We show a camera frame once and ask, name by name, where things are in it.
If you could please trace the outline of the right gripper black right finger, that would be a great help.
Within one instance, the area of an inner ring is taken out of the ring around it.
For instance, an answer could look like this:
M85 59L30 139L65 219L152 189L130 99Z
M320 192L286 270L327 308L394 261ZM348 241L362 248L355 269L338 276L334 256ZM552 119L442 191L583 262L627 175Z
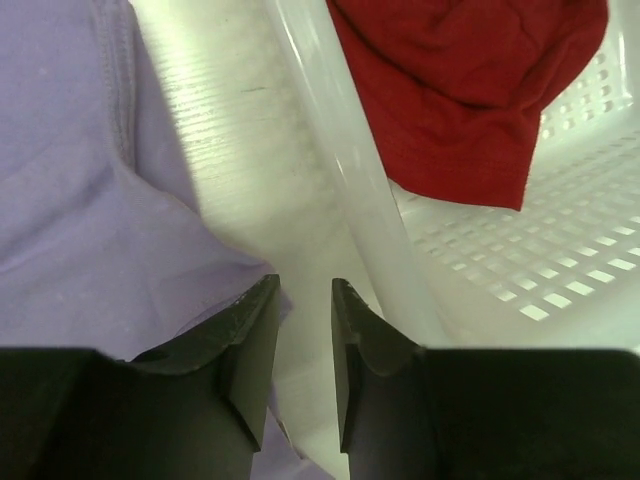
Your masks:
M332 283L340 448L354 479L635 479L639 358L433 349Z

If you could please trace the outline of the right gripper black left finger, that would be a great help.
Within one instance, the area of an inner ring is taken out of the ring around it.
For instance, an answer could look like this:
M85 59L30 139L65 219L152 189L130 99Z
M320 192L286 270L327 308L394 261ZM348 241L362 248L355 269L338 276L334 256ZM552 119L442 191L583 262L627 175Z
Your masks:
M5 479L246 479L262 445L280 318L267 275L130 362L88 349L1 353Z

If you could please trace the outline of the lavender t shirt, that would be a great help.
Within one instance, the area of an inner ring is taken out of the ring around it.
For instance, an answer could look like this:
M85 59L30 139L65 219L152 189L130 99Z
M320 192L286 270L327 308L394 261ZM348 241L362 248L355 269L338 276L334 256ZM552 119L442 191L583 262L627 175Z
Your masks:
M204 224L133 7L3 2L1 353L130 362L267 275ZM322 477L288 444L270 392L246 479Z

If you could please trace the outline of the white plastic basket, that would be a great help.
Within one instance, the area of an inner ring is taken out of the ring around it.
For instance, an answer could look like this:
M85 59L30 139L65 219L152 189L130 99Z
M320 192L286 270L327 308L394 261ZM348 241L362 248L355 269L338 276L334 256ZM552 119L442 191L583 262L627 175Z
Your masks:
M430 200L390 183L322 1L270 1L385 319L432 345L639 346L639 5L544 112L524 207Z

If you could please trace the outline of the red t shirt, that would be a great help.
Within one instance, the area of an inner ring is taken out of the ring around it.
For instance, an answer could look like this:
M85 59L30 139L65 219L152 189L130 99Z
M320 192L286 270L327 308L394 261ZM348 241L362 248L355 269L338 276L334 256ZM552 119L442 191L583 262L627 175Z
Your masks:
M596 54L604 1L332 1L387 176L520 210L542 111Z

